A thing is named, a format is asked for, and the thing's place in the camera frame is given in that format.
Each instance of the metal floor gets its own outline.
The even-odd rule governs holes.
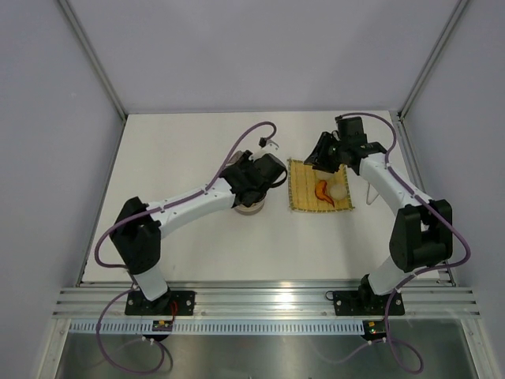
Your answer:
[[[419,378],[477,378],[469,349],[458,321],[391,322],[396,337],[412,343],[425,359]],[[156,365],[159,351],[147,343],[118,350],[134,336],[103,336],[106,349],[116,362],[134,370]],[[335,364],[364,343],[358,336],[169,336],[164,342],[171,353],[162,369],[149,377],[222,379],[320,379],[408,378],[393,360],[389,347],[378,344],[351,360]],[[415,357],[401,356],[410,367]],[[91,334],[68,335],[58,369],[58,379],[129,378],[103,361]]]

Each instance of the purple cable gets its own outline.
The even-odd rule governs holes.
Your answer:
[[[391,154],[391,151],[393,150],[393,148],[395,148],[396,142],[397,142],[396,130],[393,127],[393,125],[388,120],[386,120],[385,118],[382,118],[382,117],[380,117],[380,116],[378,116],[376,114],[367,113],[367,112],[350,112],[350,113],[345,113],[345,114],[341,114],[340,115],[340,117],[342,117],[342,118],[345,118],[345,117],[348,117],[348,116],[368,116],[368,117],[376,118],[376,119],[382,121],[383,123],[385,123],[389,127],[389,129],[393,133],[393,143],[391,144],[391,147],[386,151],[386,156],[384,157],[385,163],[389,164],[389,155]],[[419,373],[422,373],[423,370],[425,369],[425,363],[423,361],[423,358],[421,357],[421,354],[411,344],[409,344],[409,343],[407,343],[405,341],[398,340],[398,339],[396,339],[396,338],[394,338],[394,337],[391,336],[391,330],[390,330],[390,327],[389,327],[389,320],[388,320],[388,318],[389,318],[389,308],[391,306],[391,302],[393,300],[393,297],[395,296],[395,294],[398,292],[398,290],[400,288],[402,288],[403,286],[405,286],[408,282],[410,282],[414,277],[416,277],[418,275],[424,274],[426,272],[440,270],[441,268],[453,268],[453,267],[458,267],[458,266],[461,266],[461,265],[465,264],[470,259],[470,257],[472,256],[472,251],[470,249],[470,246],[469,246],[468,242],[464,239],[464,237],[447,220],[445,220],[442,217],[442,215],[440,215],[430,204],[428,204],[425,200],[423,200],[419,195],[415,194],[414,189],[412,187],[410,187],[396,173],[396,171],[393,169],[393,167],[389,166],[387,168],[387,170],[402,185],[402,187],[405,188],[405,190],[408,193],[410,193],[410,195],[414,199],[416,199],[417,201],[419,201],[447,229],[449,229],[451,231],[451,233],[460,241],[460,243],[465,248],[465,256],[460,261],[457,261],[455,263],[450,263],[450,264],[438,265],[438,266],[435,266],[435,267],[422,268],[421,270],[416,271],[413,275],[407,276],[404,280],[402,280],[398,284],[398,286],[396,286],[396,288],[391,292],[389,298],[387,299],[386,311],[385,311],[385,314],[384,314],[384,322],[386,324],[386,339],[387,339],[387,342],[389,343],[389,346],[391,348],[391,353],[393,354],[393,357],[395,358],[395,361],[400,365],[400,367],[402,367],[402,369],[404,369],[407,373],[411,373],[411,374],[417,375]],[[417,356],[417,358],[419,359],[419,368],[417,370],[412,370],[409,367],[406,367],[405,365],[403,365],[403,362],[398,357],[398,353],[396,352],[395,347],[393,346],[393,343],[399,343],[399,344],[404,345],[405,347],[409,348]]]
[[[237,149],[237,146],[253,130],[258,129],[261,126],[271,126],[272,129],[273,129],[272,133],[268,137],[265,137],[265,139],[267,141],[270,140],[270,139],[272,139],[273,136],[277,133],[277,126],[273,122],[269,122],[269,121],[259,122],[259,123],[255,124],[255,125],[251,126],[250,128],[248,128],[237,139],[237,141],[234,143],[234,145],[232,146],[230,152],[228,152],[228,155],[224,159],[223,164],[221,164],[221,167],[219,167],[218,171],[215,173],[214,178],[212,178],[212,180],[205,186],[205,191],[209,191],[209,189],[212,188],[212,186],[214,185],[214,183],[218,180],[219,174],[221,174],[221,171],[224,169],[224,167],[226,166],[226,164],[230,161],[230,158],[235,153],[235,150]],[[169,204],[164,205],[163,209],[168,209],[168,208],[175,207],[176,205],[183,204],[186,201],[190,201],[190,200],[192,200],[192,199],[194,199],[196,197],[199,197],[200,195],[204,194],[205,191],[203,191],[202,189],[199,190],[199,191],[196,191],[195,193],[193,193],[193,194],[191,194],[191,195],[189,195],[187,197],[184,197],[184,198],[182,198],[180,200],[173,201],[173,202],[171,202]],[[140,217],[144,217],[144,216],[147,216],[147,215],[151,215],[152,213],[160,212],[161,210],[162,209],[160,207],[154,208],[154,209],[149,209],[148,211],[144,211],[144,212],[141,212],[141,213],[137,213],[136,215],[133,215],[133,216],[130,216],[130,217],[126,217],[125,219],[123,219],[123,220],[119,221],[118,223],[114,224],[112,227],[109,227],[105,231],[105,233],[103,233],[103,235],[99,238],[99,240],[97,241],[96,246],[95,246],[95,261],[98,264],[98,266],[105,267],[105,268],[126,268],[127,269],[126,265],[111,264],[111,263],[105,263],[105,262],[103,262],[100,259],[100,255],[99,255],[100,247],[102,246],[102,244],[105,241],[105,239],[110,235],[110,233],[112,233],[113,231],[115,231],[119,227],[125,225],[126,223],[129,223],[130,221],[134,221],[136,219],[139,219]],[[132,281],[135,283],[135,279],[131,275],[130,275],[130,278],[132,278]],[[101,322],[102,322],[103,316],[105,315],[105,313],[107,312],[107,310],[110,308],[110,306],[112,306],[112,304],[114,302],[116,302],[116,300],[118,300],[120,297],[122,297],[124,295],[127,295],[128,293],[130,293],[132,291],[133,291],[133,289],[130,289],[130,290],[127,290],[127,291],[121,293],[120,295],[116,296],[103,309],[103,311],[100,314],[100,317],[98,319],[98,322],[96,323],[96,341],[98,343],[100,352],[102,353],[102,355],[105,358],[105,360],[108,361],[112,366],[114,366],[118,370],[121,370],[121,371],[123,371],[125,373],[135,373],[135,374],[138,374],[138,375],[149,375],[151,373],[155,373],[156,371],[158,371],[159,368],[161,367],[161,365],[163,364],[163,360],[165,359],[165,353],[163,352],[163,349],[165,347],[161,343],[159,343],[157,341],[154,341],[155,344],[156,344],[156,346],[158,346],[160,348],[161,352],[162,352],[162,357],[161,357],[161,359],[159,361],[159,364],[154,369],[151,369],[151,370],[147,370],[147,371],[135,371],[135,370],[127,369],[127,368],[125,368],[123,366],[118,365],[116,362],[114,362],[112,360],[112,358],[105,351],[105,348],[103,346],[102,340],[100,338],[100,332],[99,331],[100,331],[100,328],[102,326]]]

